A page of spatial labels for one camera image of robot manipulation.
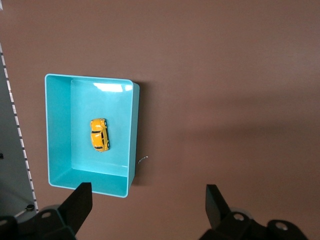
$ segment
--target toy car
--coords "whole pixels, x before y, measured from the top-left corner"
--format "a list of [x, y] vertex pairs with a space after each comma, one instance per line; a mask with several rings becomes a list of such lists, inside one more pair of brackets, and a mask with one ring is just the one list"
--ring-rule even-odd
[[108, 151], [110, 148], [107, 120], [96, 118], [91, 120], [91, 142], [95, 150], [99, 152]]

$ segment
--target brown table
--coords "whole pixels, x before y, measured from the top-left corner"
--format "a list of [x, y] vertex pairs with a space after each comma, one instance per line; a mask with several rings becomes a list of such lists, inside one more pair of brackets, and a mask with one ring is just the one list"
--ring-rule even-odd
[[48, 184], [44, 76], [140, 84], [125, 199], [93, 195], [77, 237], [198, 239], [206, 184], [261, 224], [320, 236], [320, 3], [3, 0], [0, 42], [39, 208]]

